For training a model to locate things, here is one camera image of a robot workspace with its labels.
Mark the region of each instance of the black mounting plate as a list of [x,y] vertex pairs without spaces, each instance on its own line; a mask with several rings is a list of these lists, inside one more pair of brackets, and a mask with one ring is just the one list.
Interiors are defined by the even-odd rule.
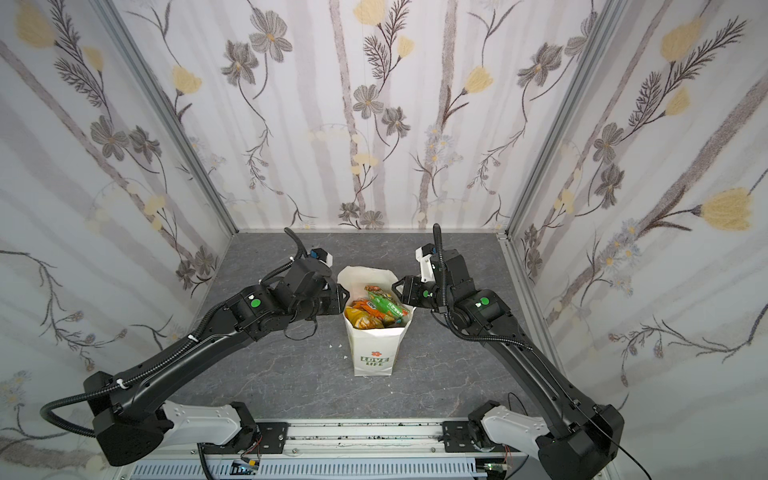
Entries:
[[[267,453],[279,455],[283,453],[283,447],[285,446],[286,439],[288,437],[288,423],[259,422],[257,425],[259,427],[258,431],[261,432],[262,435],[258,452],[261,455],[265,455]],[[253,442],[255,442],[258,438],[258,434],[254,433],[250,445],[252,445]],[[230,455],[233,453],[240,453],[242,451],[243,449],[236,450],[235,447],[230,445],[205,445],[203,447],[203,453],[206,455]],[[256,454],[257,451],[254,449],[253,452],[251,452],[249,455],[256,456]]]
[[[446,453],[475,453],[482,450],[477,449],[469,436],[469,422],[443,422],[442,423],[442,441]],[[504,446],[498,443],[493,444],[490,452],[504,452]]]

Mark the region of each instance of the robotic arm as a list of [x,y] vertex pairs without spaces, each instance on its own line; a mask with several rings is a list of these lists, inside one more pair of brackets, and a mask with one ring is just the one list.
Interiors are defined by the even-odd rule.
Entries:
[[[235,452],[247,449],[258,426],[242,402],[199,407],[167,398],[251,341],[297,320],[341,314],[349,292],[332,278],[331,255],[322,249],[306,252],[298,237],[286,232],[298,246],[290,262],[211,308],[186,339],[116,375],[97,372],[88,377],[85,393],[48,403],[41,409],[43,418],[95,437],[115,466],[135,462],[159,446],[206,442]],[[443,250],[437,224],[434,234],[435,244],[416,251],[422,275],[405,276],[392,290],[407,305],[442,314],[454,335],[490,350],[543,415],[520,415],[489,401],[469,415],[472,443],[478,449],[510,445],[533,455],[555,480],[592,478],[616,456],[623,418],[560,374],[496,293],[475,288],[464,258],[456,250]],[[275,277],[286,270],[284,277]],[[92,430],[53,413],[85,401],[94,413]]]

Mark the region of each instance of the green snack package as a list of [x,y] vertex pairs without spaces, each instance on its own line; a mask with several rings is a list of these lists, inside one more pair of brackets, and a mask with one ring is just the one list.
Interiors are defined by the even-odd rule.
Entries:
[[384,292],[369,290],[368,298],[376,306],[376,309],[379,312],[384,312],[396,319],[401,319],[408,315],[408,310],[402,308],[396,302],[388,298],[388,295]]

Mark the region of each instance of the yellow snack package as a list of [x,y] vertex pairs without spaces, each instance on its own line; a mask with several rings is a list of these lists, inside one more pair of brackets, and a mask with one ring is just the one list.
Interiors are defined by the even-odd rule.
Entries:
[[382,329],[384,324],[365,310],[348,306],[344,309],[344,316],[358,330]]

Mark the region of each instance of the paper bag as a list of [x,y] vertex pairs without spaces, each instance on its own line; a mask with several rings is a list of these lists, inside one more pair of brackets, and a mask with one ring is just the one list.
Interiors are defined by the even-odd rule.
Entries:
[[[377,285],[382,290],[392,292],[392,284],[397,277],[391,270],[368,268],[367,266],[348,266],[339,273],[338,283],[349,290],[347,306],[358,298],[368,298],[366,285]],[[403,337],[411,326],[412,306],[403,305],[409,314],[402,318],[403,328],[358,330],[342,313],[342,320],[349,337],[355,376],[392,375],[395,358]]]

